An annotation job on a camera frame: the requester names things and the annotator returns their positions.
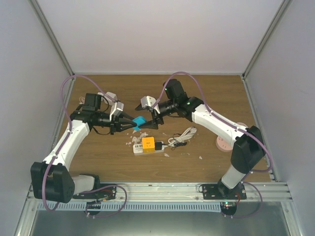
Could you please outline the blue plug adapter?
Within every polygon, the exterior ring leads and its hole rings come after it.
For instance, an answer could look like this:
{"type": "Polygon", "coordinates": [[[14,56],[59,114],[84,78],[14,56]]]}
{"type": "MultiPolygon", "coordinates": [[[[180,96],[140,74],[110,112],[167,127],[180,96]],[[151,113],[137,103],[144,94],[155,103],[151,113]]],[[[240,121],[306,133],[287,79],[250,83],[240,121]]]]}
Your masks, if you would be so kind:
{"type": "Polygon", "coordinates": [[[132,121],[134,123],[136,123],[136,126],[133,128],[135,131],[141,130],[139,128],[139,126],[141,126],[147,122],[147,120],[143,116],[138,116],[138,117],[134,118],[132,121]]]}

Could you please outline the yellow plug adapter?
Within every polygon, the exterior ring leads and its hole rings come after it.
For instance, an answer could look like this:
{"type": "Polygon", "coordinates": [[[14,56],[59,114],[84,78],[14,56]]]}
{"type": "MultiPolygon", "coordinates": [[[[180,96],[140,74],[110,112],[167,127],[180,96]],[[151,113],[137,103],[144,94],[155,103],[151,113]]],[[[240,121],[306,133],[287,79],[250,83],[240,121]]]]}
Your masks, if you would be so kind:
{"type": "Polygon", "coordinates": [[[155,152],[155,140],[154,140],[154,137],[144,137],[144,138],[142,138],[142,149],[143,149],[143,153],[153,153],[153,152],[155,152]]]}

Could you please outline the black charger plug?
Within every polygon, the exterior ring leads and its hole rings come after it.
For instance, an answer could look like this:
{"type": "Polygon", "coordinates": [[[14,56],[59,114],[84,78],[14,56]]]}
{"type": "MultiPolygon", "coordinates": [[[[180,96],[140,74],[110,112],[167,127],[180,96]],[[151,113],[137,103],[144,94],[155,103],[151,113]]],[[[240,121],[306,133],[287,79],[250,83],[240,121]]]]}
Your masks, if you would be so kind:
{"type": "Polygon", "coordinates": [[[155,142],[155,151],[164,150],[164,143],[162,141],[155,142]]]}

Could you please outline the white power strip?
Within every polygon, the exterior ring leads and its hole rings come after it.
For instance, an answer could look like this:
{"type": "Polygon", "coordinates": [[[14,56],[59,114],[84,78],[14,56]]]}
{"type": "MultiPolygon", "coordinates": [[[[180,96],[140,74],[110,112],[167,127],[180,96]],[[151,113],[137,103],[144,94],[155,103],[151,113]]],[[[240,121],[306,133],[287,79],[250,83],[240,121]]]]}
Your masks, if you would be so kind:
{"type": "Polygon", "coordinates": [[[134,155],[145,155],[164,152],[164,147],[162,147],[160,150],[155,150],[154,148],[143,148],[142,144],[134,144],[132,148],[134,155]]]}

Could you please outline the white cube socket tiger sticker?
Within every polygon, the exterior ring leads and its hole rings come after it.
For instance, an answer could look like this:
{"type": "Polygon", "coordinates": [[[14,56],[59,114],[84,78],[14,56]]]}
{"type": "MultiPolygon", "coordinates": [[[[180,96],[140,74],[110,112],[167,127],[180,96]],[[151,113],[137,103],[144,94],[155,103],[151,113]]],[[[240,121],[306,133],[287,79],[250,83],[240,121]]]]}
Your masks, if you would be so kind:
{"type": "Polygon", "coordinates": [[[110,100],[113,101],[113,102],[115,102],[115,101],[118,100],[118,99],[117,99],[117,95],[116,95],[115,93],[107,92],[105,95],[106,95],[106,97],[107,97],[108,99],[110,99],[110,100]]]}

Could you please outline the pink round power socket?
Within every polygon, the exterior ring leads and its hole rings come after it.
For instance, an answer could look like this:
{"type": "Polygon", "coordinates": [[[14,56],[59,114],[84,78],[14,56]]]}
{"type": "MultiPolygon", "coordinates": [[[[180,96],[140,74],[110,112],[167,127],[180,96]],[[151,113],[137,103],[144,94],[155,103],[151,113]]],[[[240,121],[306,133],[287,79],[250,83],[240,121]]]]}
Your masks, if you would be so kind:
{"type": "Polygon", "coordinates": [[[216,147],[223,152],[232,151],[232,147],[229,143],[225,142],[221,137],[217,136],[216,138],[216,147]]]}

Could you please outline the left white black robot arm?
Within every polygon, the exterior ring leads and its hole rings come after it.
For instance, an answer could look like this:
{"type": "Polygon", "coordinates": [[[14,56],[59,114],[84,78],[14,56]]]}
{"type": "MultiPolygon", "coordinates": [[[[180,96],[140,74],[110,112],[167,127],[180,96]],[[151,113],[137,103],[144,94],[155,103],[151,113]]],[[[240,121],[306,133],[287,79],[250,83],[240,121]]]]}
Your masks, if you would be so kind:
{"type": "Polygon", "coordinates": [[[31,166],[31,183],[35,198],[68,203],[74,195],[85,193],[95,199],[101,194],[99,177],[81,174],[72,177],[69,167],[79,146],[95,127],[108,127],[109,133],[122,132],[137,124],[123,111],[123,103],[117,101],[111,111],[101,111],[102,95],[87,93],[85,102],[69,117],[67,128],[47,157],[31,166]]]}

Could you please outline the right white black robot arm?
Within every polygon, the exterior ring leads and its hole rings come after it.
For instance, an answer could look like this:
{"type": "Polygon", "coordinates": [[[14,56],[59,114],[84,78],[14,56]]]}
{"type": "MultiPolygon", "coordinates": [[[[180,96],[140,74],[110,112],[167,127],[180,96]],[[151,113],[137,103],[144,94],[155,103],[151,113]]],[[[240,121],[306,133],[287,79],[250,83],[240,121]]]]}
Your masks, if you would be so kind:
{"type": "Polygon", "coordinates": [[[201,99],[187,96],[176,79],[164,83],[164,86],[167,101],[160,102],[151,96],[141,98],[136,110],[150,111],[152,120],[140,125],[140,128],[158,129],[165,116],[177,113],[179,117],[207,128],[229,143],[232,147],[231,165],[218,181],[218,194],[223,199],[231,198],[236,186],[266,155],[261,131],[256,126],[247,128],[232,122],[210,109],[201,99]]]}

